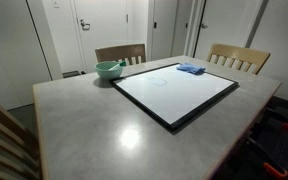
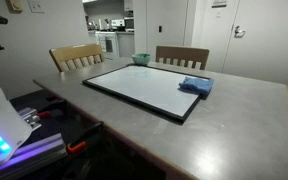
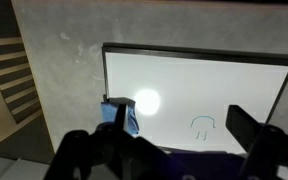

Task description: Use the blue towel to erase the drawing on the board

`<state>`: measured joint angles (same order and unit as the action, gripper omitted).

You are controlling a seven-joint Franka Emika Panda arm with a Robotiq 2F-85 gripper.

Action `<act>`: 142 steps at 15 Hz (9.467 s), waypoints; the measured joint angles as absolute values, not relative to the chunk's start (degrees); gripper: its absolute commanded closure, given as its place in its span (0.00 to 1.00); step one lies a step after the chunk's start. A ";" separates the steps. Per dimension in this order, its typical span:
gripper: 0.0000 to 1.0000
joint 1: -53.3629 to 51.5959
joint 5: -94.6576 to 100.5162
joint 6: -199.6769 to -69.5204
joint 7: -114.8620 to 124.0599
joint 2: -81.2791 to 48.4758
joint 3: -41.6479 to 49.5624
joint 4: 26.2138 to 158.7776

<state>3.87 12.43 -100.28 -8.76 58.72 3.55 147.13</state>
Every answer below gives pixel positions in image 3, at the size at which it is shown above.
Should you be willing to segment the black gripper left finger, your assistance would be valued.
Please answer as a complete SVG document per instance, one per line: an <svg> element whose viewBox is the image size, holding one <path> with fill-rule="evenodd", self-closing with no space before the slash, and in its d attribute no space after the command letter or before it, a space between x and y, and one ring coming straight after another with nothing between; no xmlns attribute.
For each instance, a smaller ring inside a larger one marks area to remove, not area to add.
<svg viewBox="0 0 288 180"><path fill-rule="evenodd" d="M114 124L120 129L124 128L126 108L127 108L126 104L120 104L117 109Z"/></svg>

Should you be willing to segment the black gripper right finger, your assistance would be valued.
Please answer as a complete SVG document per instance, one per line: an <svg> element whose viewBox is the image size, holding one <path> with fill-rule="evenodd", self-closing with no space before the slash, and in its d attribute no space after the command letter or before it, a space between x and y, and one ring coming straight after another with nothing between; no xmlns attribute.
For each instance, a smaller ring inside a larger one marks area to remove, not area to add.
<svg viewBox="0 0 288 180"><path fill-rule="evenodd" d="M246 152L250 151L261 130L261 124L238 105L228 107L225 126Z"/></svg>

